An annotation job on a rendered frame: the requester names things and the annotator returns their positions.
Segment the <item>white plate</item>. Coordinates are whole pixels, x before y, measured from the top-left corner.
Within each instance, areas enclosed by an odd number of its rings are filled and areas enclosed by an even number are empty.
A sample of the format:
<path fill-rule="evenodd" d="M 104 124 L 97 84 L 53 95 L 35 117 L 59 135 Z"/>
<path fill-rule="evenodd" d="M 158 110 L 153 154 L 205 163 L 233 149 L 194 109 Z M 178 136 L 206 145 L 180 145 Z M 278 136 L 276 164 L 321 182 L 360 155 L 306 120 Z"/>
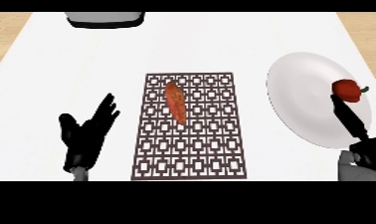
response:
<path fill-rule="evenodd" d="M 332 84 L 342 79 L 358 82 L 337 63 L 305 52 L 278 58 L 267 74 L 268 100 L 281 122 L 327 148 L 346 148 L 358 141 L 333 113 Z"/>

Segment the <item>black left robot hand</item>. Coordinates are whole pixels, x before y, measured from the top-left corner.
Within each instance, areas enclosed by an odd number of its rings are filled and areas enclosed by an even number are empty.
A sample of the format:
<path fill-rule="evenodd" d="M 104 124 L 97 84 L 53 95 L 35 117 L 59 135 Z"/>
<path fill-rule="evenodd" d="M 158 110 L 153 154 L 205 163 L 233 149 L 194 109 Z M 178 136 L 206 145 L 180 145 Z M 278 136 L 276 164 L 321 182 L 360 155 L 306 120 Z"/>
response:
<path fill-rule="evenodd" d="M 68 113 L 59 116 L 62 141 L 68 147 L 63 170 L 71 172 L 73 168 L 84 167 L 90 170 L 97 162 L 104 138 L 112 128 L 116 117 L 115 97 L 107 94 L 93 117 L 78 124 Z"/>

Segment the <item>red bell pepper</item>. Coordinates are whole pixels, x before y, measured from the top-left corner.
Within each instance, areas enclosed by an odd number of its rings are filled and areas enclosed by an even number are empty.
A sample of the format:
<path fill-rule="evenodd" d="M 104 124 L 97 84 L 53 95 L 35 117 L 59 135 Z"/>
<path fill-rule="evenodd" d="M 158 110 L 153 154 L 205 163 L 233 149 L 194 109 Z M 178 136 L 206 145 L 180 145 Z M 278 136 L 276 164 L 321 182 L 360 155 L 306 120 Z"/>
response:
<path fill-rule="evenodd" d="M 360 88 L 357 82 L 349 79 L 337 80 L 332 84 L 332 93 L 348 103 L 358 103 L 361 95 L 368 92 L 368 88 Z"/>

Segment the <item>grey and black appliance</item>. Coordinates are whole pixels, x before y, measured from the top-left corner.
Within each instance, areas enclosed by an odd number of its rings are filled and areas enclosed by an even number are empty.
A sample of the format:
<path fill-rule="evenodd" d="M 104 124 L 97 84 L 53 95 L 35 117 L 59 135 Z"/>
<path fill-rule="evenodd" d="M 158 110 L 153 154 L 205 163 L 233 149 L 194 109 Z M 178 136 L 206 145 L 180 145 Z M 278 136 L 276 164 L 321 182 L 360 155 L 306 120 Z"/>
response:
<path fill-rule="evenodd" d="M 140 26 L 144 15 L 144 12 L 66 12 L 66 19 L 75 28 L 118 29 Z"/>

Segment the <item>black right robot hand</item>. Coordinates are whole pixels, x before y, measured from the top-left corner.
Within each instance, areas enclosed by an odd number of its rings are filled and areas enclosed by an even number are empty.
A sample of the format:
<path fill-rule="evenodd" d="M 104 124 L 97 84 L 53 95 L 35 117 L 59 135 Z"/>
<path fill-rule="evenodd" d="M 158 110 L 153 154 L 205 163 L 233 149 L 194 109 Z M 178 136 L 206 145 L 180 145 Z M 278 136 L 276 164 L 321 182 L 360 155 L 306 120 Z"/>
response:
<path fill-rule="evenodd" d="M 370 137 L 364 122 L 355 112 L 336 95 L 330 96 L 333 113 L 358 142 L 349 145 L 349 151 L 358 155 L 355 163 L 365 168 L 376 170 L 376 137 Z"/>

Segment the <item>brown patterned placemat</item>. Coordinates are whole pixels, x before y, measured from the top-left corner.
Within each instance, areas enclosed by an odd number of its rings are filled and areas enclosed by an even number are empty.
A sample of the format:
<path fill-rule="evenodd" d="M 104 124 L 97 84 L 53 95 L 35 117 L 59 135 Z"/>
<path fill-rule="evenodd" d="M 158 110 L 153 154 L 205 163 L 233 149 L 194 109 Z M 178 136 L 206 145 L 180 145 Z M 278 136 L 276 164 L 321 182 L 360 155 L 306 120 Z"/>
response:
<path fill-rule="evenodd" d="M 169 82 L 184 92 L 184 123 L 177 122 L 168 108 L 165 86 Z M 147 74 L 131 178 L 245 177 L 233 74 Z"/>

